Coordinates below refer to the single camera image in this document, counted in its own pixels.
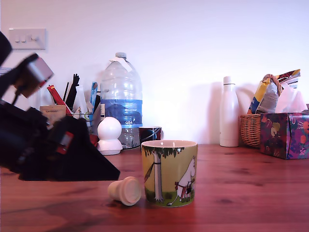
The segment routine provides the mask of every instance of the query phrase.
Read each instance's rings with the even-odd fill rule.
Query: red tool
[[[58,105],[65,105],[66,106],[66,115],[73,116],[71,110],[65,104],[65,102],[61,99],[60,95],[58,94],[57,90],[55,89],[54,85],[47,87],[50,94],[53,96],[54,100]]]

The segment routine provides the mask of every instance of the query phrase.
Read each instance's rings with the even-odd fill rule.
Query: ceramic mug
[[[146,199],[159,206],[178,207],[195,195],[197,143],[153,140],[141,144]]]
[[[161,140],[162,128],[161,127],[139,127],[140,144],[151,140]]]

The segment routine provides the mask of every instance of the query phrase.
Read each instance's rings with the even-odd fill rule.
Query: white cartoon character
[[[171,206],[179,197],[181,202],[183,199],[190,200],[191,191],[193,190],[194,179],[191,179],[195,176],[195,156],[193,156],[187,171],[184,173],[179,182],[175,182],[175,189],[177,190],[177,195],[173,202],[168,203],[168,206]]]

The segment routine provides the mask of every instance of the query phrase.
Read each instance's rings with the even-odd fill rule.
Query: plastic water bottle
[[[126,53],[118,52],[103,73],[101,107],[105,117],[116,118],[122,127],[119,137],[123,149],[140,145],[139,127],[142,126],[142,88],[140,76],[126,60]]]
[[[220,146],[239,145],[239,103],[235,83],[230,76],[224,77],[220,105]]]

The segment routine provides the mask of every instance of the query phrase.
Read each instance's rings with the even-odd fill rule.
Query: floral tissue box
[[[309,158],[309,113],[261,114],[264,154],[285,160]]]

